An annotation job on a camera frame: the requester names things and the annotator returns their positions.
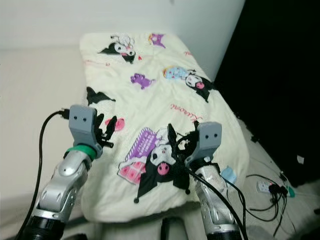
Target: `black cartoon bat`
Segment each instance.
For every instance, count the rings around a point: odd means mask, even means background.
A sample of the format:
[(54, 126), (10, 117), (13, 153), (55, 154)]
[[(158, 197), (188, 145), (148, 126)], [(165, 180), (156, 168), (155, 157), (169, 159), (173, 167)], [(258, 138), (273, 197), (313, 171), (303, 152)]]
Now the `black cartoon bat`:
[(113, 102), (116, 101), (115, 99), (112, 99), (112, 98), (108, 97), (107, 95), (105, 95), (103, 92), (96, 93), (89, 86), (86, 88), (86, 92), (87, 92), (86, 99), (88, 100), (88, 106), (92, 103), (97, 104), (98, 102), (103, 101), (103, 100), (111, 100)]

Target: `cartoon character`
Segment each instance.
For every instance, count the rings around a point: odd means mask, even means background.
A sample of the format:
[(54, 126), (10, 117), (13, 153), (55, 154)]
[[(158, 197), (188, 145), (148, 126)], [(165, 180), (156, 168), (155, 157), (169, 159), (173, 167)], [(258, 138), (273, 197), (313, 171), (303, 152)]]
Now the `cartoon character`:
[(142, 129), (126, 161), (119, 164), (118, 175), (130, 183), (139, 184), (137, 197), (134, 199), (136, 204), (140, 197), (158, 183), (172, 181), (173, 186), (190, 194), (189, 175), (184, 171), (184, 166), (172, 157), (172, 146), (176, 144), (177, 138), (177, 135), (170, 137), (172, 131), (173, 128), (169, 127), (161, 128), (157, 133), (147, 127)]
[(173, 186), (185, 190), (186, 194), (190, 193), (189, 176), (171, 154), (170, 144), (159, 145), (150, 152), (146, 159), (145, 172), (141, 174), (137, 197), (134, 199), (136, 204), (141, 196), (155, 188), (158, 183), (173, 181)]
[(163, 76), (166, 79), (185, 79), (189, 73), (194, 73), (195, 70), (187, 70), (180, 66), (169, 66), (162, 71)]
[(88, 100), (88, 106), (92, 103), (97, 104), (98, 102), (103, 101), (103, 100), (111, 100), (113, 102), (116, 101), (115, 99), (112, 99), (112, 98), (108, 97), (107, 95), (105, 95), (103, 92), (96, 93), (89, 86), (86, 88), (86, 92), (87, 92), (86, 99)]
[(128, 35), (114, 35), (111, 39), (115, 42), (110, 43), (108, 48), (103, 49), (99, 54), (121, 55), (127, 63), (134, 63), (136, 52), (133, 44), (135, 41)]
[(195, 75), (194, 73), (189, 73), (185, 78), (185, 84), (195, 90), (195, 92), (203, 97), (203, 99), (208, 103), (209, 90), (214, 89), (214, 85), (208, 79), (204, 77)]
[(154, 33), (150, 34), (149, 35), (150, 44), (158, 45), (160, 47), (166, 48), (165, 45), (163, 45), (161, 43), (161, 39), (162, 39), (163, 36), (164, 36), (164, 34), (154, 34)]
[(187, 70), (180, 66), (169, 66), (162, 73), (166, 79), (184, 80), (188, 87), (195, 90), (208, 103), (209, 90), (214, 89), (214, 85), (208, 79), (196, 75), (196, 70)]
[(133, 84), (134, 83), (140, 84), (141, 89), (145, 89), (146, 87), (149, 87), (153, 81), (155, 81), (155, 79), (149, 80), (148, 78), (146, 78), (145, 75), (142, 75), (139, 73), (135, 73), (133, 76), (131, 76), (131, 82)]

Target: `green ring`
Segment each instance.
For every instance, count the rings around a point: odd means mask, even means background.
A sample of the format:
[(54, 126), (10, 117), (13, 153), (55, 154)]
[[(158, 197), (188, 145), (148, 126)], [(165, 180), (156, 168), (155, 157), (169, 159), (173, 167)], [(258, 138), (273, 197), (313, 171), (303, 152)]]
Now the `green ring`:
[(87, 154), (91, 158), (91, 161), (93, 161), (97, 156), (96, 151), (92, 147), (87, 146), (87, 145), (80, 144), (80, 145), (77, 145), (74, 147), (70, 147), (66, 152), (68, 153), (70, 151), (81, 151), (81, 152)]

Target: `light blue object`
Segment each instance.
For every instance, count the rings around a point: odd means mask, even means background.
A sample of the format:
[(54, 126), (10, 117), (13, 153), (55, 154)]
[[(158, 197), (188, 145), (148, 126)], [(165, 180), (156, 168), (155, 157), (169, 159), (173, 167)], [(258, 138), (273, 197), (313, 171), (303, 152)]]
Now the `light blue object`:
[(185, 79), (188, 75), (188, 71), (179, 66), (170, 66), (163, 70), (163, 76), (166, 79), (180, 80)]
[(224, 179), (228, 180), (230, 183), (235, 183), (237, 180), (237, 176), (233, 169), (229, 166), (227, 166), (222, 172), (221, 172), (221, 177)]

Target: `purple sign print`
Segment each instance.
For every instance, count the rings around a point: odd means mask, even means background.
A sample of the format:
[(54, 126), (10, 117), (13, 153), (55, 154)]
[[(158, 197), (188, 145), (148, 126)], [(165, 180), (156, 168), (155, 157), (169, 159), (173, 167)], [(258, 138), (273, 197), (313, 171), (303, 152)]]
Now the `purple sign print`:
[(118, 175), (128, 182), (138, 185), (141, 174), (146, 172), (146, 160), (149, 153), (156, 147), (157, 133), (145, 127), (135, 140), (125, 161), (119, 164)]

